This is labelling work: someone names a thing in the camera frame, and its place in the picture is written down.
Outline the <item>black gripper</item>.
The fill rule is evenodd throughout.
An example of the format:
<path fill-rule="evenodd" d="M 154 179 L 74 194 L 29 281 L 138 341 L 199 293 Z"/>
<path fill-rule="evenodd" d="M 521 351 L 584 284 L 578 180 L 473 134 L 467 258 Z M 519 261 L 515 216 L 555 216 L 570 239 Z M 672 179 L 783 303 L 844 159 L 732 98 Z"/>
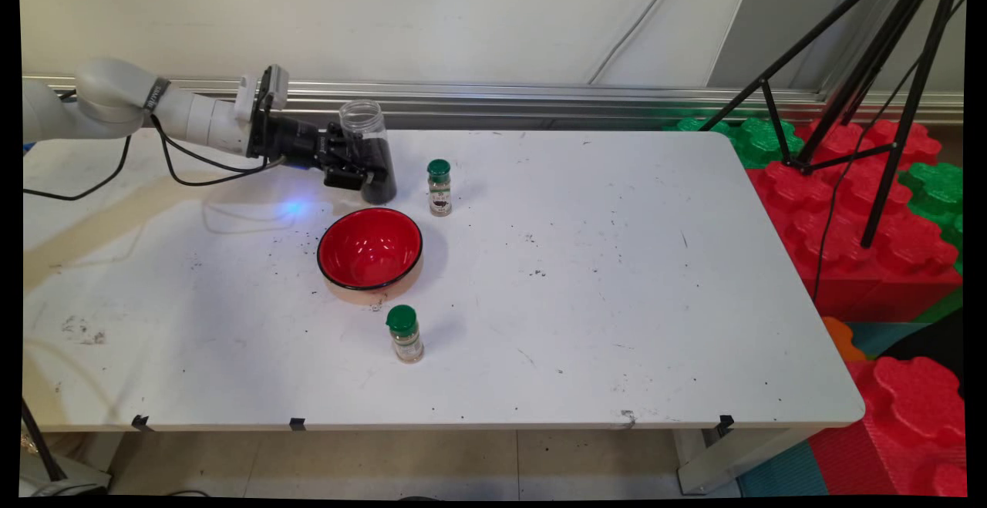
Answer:
<path fill-rule="evenodd" d="M 336 122 L 328 122 L 325 131 L 321 131 L 302 120 L 268 115 L 264 122 L 264 157 L 283 160 L 303 170 L 323 170 L 327 187 L 363 191 L 383 187 L 388 181 L 388 170 L 382 165 L 345 163 L 348 140 Z M 328 158 L 335 161 L 326 163 Z"/>

